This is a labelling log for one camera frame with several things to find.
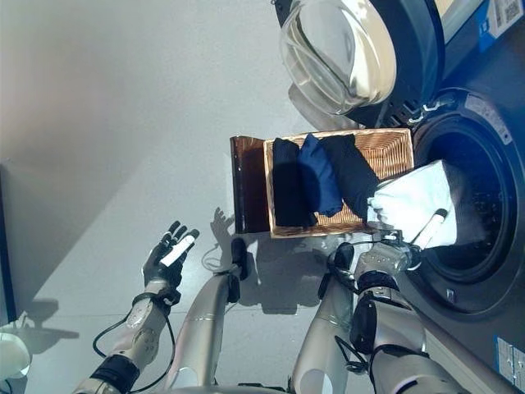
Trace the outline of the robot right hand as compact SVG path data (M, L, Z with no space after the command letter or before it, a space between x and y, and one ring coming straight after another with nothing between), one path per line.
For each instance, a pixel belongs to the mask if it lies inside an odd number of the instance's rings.
M437 209L427 224L411 241L411 245L418 247L420 250L425 249L433 236L438 232L440 226L443 224L447 216L448 211L446 209Z

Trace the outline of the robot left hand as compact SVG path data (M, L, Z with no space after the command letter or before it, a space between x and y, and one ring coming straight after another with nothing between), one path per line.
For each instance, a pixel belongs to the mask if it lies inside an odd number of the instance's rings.
M173 222L152 248L142 268L144 285L164 281L176 289L181 282L184 262L198 237L197 229L189 230L179 221Z

